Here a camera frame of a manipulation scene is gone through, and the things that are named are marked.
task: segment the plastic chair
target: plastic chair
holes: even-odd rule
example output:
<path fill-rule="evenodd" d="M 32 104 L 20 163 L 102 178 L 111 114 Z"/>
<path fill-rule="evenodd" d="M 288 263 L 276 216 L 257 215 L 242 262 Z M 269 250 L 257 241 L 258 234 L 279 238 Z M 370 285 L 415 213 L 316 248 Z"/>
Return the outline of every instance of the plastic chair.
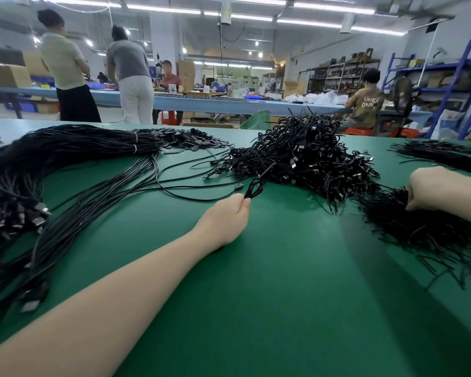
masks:
<path fill-rule="evenodd" d="M 372 130 L 360 130 L 358 128 L 347 128 L 344 135 L 358 135 L 358 136 L 371 136 Z"/>
<path fill-rule="evenodd" d="M 174 114 L 174 111 L 168 111 L 168 118 L 164 119 L 164 112 L 161 111 L 161 119 L 162 119 L 162 124 L 165 124 L 167 126 L 177 126 L 178 123 L 176 122 L 176 116 Z"/>
<path fill-rule="evenodd" d="M 390 138 L 395 138 L 398 135 L 399 128 L 393 129 L 393 132 L 390 134 Z M 419 137 L 419 130 L 414 130 L 413 128 L 403 128 L 399 134 L 400 138 L 407 139 L 417 139 Z"/>

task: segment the gray t-shirt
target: gray t-shirt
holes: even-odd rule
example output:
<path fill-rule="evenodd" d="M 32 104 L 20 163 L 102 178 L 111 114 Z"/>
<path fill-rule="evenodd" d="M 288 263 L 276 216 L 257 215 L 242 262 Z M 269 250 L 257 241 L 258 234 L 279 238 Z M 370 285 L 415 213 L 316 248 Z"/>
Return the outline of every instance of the gray t-shirt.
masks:
<path fill-rule="evenodd" d="M 143 48 L 134 42 L 120 40 L 110 45 L 106 58 L 119 73 L 119 80 L 134 75 L 148 75 L 148 59 Z"/>

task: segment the worker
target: worker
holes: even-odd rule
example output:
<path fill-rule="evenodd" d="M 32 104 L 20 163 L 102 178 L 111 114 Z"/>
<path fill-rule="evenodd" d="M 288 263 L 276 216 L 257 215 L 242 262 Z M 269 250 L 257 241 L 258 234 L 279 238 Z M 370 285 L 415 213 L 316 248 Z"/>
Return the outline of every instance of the worker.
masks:
<path fill-rule="evenodd" d="M 108 77 L 105 74 L 103 74 L 101 71 L 99 72 L 97 78 L 99 79 L 100 83 L 108 83 L 109 82 Z"/>
<path fill-rule="evenodd" d="M 420 168 L 408 190 L 407 210 L 439 209 L 471 221 L 471 177 Z M 0 376 L 112 376 L 189 270 L 241 234 L 250 204 L 241 194 L 218 201 L 189 233 L 30 323 L 0 345 Z"/>
<path fill-rule="evenodd" d="M 42 63 L 56 83 L 61 120 L 100 123 L 98 107 L 84 75 L 90 68 L 75 43 L 66 38 L 65 21 L 52 9 L 37 12 L 47 29 L 38 45 Z"/>
<path fill-rule="evenodd" d="M 176 85 L 176 90 L 179 93 L 183 92 L 183 86 L 181 85 L 181 79 L 178 75 L 173 74 L 173 65 L 171 65 L 171 62 L 166 60 L 162 61 L 162 68 L 164 70 L 164 78 L 161 79 L 159 82 L 159 86 L 165 88 L 166 92 L 169 92 L 169 85 L 174 84 Z M 159 109 L 154 109 L 153 113 L 153 119 L 154 119 L 154 124 L 157 124 L 157 119 L 159 118 L 159 112 L 161 110 Z M 183 111 L 176 111 L 176 125 L 180 125 L 181 120 L 183 118 Z"/>
<path fill-rule="evenodd" d="M 151 124 L 154 87 L 150 77 L 147 54 L 137 43 L 127 39 L 122 26 L 113 26 L 113 43 L 106 52 L 108 78 L 119 87 L 124 122 Z"/>
<path fill-rule="evenodd" d="M 340 123 L 339 132 L 344 132 L 351 127 L 369 130 L 375 126 L 377 112 L 382 108 L 385 99 L 385 94 L 377 87 L 377 83 L 380 81 L 380 71 L 377 69 L 368 70 L 363 81 L 364 88 L 356 91 L 345 102 L 345 107 L 353 108 L 353 111 Z"/>

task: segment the black skirt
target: black skirt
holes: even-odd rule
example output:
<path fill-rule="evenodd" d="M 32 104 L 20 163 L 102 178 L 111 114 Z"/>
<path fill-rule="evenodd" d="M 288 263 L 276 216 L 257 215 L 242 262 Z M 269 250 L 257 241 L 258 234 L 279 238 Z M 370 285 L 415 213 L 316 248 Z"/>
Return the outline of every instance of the black skirt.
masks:
<path fill-rule="evenodd" d="M 56 88 L 61 120 L 101 123 L 98 107 L 88 85 L 61 90 Z"/>

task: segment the right hand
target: right hand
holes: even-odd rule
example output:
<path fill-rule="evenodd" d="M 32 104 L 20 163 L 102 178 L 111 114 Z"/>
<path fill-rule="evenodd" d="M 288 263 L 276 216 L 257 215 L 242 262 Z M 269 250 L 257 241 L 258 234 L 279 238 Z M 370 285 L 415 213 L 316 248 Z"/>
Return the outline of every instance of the right hand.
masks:
<path fill-rule="evenodd" d="M 468 190 L 471 190 L 471 177 L 442 166 L 419 168 L 410 175 L 406 210 L 443 210 L 456 193 Z"/>
<path fill-rule="evenodd" d="M 248 224 L 251 198 L 235 195 L 222 199 L 207 209 L 202 215 L 193 232 L 207 238 L 210 252 L 235 240 Z"/>

